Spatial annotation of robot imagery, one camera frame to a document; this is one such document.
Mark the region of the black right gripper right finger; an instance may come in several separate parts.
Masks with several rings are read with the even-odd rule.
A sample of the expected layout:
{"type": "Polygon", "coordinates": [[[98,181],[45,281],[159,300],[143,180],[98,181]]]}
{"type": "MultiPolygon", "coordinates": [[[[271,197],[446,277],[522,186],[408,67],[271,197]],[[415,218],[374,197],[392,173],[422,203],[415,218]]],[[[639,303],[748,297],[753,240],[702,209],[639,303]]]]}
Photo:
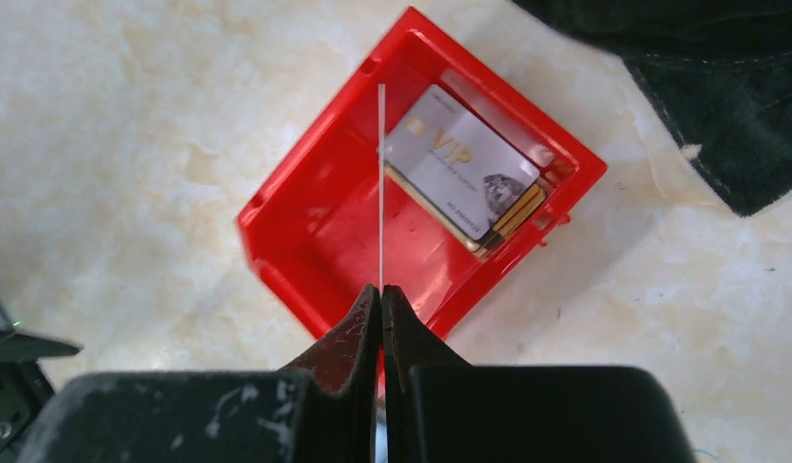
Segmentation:
{"type": "Polygon", "coordinates": [[[398,286],[381,293],[392,462],[691,462],[656,378],[627,366],[474,366],[398,286]]]}

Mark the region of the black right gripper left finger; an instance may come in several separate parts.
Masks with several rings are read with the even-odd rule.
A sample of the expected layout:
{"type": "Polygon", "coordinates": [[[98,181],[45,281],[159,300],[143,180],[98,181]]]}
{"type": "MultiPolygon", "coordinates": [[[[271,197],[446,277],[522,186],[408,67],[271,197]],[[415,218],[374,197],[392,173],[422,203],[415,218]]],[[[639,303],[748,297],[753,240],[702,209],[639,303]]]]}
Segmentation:
{"type": "Polygon", "coordinates": [[[22,462],[370,462],[380,293],[273,371],[117,371],[69,381],[22,462]]]}

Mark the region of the red plastic bin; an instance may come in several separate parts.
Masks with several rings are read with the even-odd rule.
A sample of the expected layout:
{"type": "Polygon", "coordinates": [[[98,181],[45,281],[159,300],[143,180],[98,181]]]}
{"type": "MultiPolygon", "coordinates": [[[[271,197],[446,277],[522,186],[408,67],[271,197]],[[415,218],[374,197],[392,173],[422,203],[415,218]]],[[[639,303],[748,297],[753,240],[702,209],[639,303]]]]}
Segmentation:
{"type": "Polygon", "coordinates": [[[408,8],[240,212],[254,273],[316,337],[367,284],[446,336],[606,163],[408,8]]]}

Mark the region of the thin card edge-on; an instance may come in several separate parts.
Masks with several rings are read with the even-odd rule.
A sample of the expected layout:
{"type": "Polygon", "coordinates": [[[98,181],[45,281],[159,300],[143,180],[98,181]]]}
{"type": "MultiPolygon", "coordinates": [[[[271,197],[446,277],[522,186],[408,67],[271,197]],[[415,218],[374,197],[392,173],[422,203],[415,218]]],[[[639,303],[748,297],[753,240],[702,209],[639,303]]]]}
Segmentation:
{"type": "Polygon", "coordinates": [[[386,161],[386,85],[377,85],[377,155],[378,155],[378,286],[383,289],[385,251],[385,161],[386,161]]]}

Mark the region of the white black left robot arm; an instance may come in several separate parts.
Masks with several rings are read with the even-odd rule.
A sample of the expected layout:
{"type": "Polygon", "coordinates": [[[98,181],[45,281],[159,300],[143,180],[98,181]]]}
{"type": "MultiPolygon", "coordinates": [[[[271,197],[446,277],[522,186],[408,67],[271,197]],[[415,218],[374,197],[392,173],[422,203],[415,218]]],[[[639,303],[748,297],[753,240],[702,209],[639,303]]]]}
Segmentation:
{"type": "Polygon", "coordinates": [[[72,357],[82,347],[21,330],[0,302],[0,462],[15,462],[41,409],[54,396],[45,358],[72,357]]]}

